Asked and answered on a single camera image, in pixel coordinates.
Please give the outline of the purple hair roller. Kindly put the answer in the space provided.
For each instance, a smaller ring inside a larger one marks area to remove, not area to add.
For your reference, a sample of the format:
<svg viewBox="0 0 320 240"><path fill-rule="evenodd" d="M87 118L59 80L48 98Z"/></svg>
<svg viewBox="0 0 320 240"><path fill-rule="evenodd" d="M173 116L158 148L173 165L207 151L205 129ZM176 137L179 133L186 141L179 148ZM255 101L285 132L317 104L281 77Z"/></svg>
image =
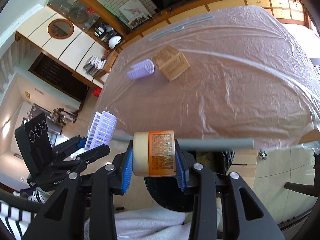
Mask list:
<svg viewBox="0 0 320 240"><path fill-rule="evenodd" d="M106 111L103 111L102 113L96 111L87 135L84 149L88 151L100 145L108 146L116 125L116 116Z"/></svg>
<svg viewBox="0 0 320 240"><path fill-rule="evenodd" d="M130 67L127 72L127 77L131 80L139 79L152 75L155 71L155 66L150 59L143 60L137 64Z"/></svg>

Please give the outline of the black trash bin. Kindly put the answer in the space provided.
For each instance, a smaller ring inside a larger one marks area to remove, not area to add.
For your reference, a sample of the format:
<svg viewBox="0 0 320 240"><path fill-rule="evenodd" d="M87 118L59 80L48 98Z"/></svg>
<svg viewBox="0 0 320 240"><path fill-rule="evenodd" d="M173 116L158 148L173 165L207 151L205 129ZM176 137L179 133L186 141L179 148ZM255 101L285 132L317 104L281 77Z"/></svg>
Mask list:
<svg viewBox="0 0 320 240"><path fill-rule="evenodd" d="M192 154L196 162L223 175L229 170L235 155L233 150L188 153ZM144 182L158 205L176 212L188 213L193 210L194 195L183 193L175 177L145 177Z"/></svg>

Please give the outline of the orange labelled cream jar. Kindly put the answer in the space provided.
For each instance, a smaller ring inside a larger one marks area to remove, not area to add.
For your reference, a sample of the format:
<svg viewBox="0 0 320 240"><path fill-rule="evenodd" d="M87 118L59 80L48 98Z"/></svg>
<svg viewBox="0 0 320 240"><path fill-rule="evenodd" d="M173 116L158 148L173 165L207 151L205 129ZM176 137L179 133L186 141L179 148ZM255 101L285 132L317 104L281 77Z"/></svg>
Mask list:
<svg viewBox="0 0 320 240"><path fill-rule="evenodd" d="M173 177L176 173L174 132L135 133L132 163L135 176Z"/></svg>

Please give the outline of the red plastic basket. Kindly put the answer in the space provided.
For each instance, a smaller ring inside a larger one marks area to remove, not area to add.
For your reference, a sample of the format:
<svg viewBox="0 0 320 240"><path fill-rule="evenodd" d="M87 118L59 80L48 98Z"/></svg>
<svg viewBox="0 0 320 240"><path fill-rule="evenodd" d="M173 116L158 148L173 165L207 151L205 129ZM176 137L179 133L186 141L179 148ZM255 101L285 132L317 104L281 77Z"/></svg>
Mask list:
<svg viewBox="0 0 320 240"><path fill-rule="evenodd" d="M95 96L96 98L99 98L101 91L102 91L102 88L97 87L93 90L92 95Z"/></svg>

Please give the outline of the stack of books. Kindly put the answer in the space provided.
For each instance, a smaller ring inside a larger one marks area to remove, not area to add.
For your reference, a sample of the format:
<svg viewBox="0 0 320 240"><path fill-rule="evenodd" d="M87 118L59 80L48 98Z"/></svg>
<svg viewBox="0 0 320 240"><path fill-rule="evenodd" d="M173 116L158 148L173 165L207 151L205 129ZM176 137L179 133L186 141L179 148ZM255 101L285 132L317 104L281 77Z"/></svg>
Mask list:
<svg viewBox="0 0 320 240"><path fill-rule="evenodd" d="M85 65L83 70L86 74L95 77L99 72L101 72L106 64L106 60L100 59L97 56L90 57Z"/></svg>

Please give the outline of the white helmet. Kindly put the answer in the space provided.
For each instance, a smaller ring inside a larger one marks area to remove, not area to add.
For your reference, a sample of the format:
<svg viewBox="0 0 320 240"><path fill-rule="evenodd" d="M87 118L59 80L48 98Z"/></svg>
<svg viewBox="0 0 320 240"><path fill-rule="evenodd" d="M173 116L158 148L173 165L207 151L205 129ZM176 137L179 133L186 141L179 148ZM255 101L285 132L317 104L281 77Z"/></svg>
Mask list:
<svg viewBox="0 0 320 240"><path fill-rule="evenodd" d="M108 41L108 46L110 49L114 49L122 41L122 37L119 35L113 36Z"/></svg>

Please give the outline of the brown cardboard box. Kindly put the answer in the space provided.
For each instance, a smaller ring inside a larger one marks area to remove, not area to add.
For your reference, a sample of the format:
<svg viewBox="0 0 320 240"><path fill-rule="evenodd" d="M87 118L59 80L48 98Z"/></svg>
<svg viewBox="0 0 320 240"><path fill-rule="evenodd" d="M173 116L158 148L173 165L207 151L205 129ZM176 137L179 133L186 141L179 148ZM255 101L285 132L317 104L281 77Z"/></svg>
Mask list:
<svg viewBox="0 0 320 240"><path fill-rule="evenodd" d="M157 52L152 57L152 61L170 82L190 68L190 64L184 54L171 45L165 46Z"/></svg>

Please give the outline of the grey far edge guard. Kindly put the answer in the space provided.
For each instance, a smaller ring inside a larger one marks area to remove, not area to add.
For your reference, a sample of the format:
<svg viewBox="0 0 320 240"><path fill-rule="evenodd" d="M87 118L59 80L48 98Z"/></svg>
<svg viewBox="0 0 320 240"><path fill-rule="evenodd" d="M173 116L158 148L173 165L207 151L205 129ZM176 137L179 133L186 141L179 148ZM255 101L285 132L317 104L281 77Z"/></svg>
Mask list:
<svg viewBox="0 0 320 240"><path fill-rule="evenodd" d="M185 22L184 24L180 24L180 25L177 25L176 27L174 28L170 28L166 31L163 31L157 35L154 35L152 37L149 38L149 42L153 41L153 40L156 40L160 37L163 37L169 33L176 33L176 32L179 32L179 31L182 31L183 29L185 29L186 27L188 26L191 26L191 25L194 25L194 24L197 24L197 23L200 23L200 22L204 22L204 21L207 21L207 20L211 20L213 19L215 16L207 16L207 17L202 17L202 18L199 18L199 19L195 19L195 20L192 20L192 21L188 21L188 22Z"/></svg>

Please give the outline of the wooden TV cabinet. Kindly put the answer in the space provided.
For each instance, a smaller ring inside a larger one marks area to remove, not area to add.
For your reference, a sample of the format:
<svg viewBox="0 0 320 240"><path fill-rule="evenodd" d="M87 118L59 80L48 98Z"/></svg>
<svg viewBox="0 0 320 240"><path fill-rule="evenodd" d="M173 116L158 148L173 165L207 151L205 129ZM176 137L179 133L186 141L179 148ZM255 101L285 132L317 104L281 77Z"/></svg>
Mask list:
<svg viewBox="0 0 320 240"><path fill-rule="evenodd" d="M116 51L121 52L144 36L185 18L222 8L245 5L262 7L281 23L311 28L311 18L299 0L189 0L153 15L152 20L127 35Z"/></svg>

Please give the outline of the round wall picture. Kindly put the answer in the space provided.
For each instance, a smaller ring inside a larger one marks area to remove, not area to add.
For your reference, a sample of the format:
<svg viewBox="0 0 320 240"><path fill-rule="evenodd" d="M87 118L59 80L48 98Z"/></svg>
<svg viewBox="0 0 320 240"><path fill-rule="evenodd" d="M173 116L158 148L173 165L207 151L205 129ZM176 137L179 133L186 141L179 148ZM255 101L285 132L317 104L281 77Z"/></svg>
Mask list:
<svg viewBox="0 0 320 240"><path fill-rule="evenodd" d="M55 39L66 39L74 33L73 24L69 20L57 19L48 25L48 33Z"/></svg>

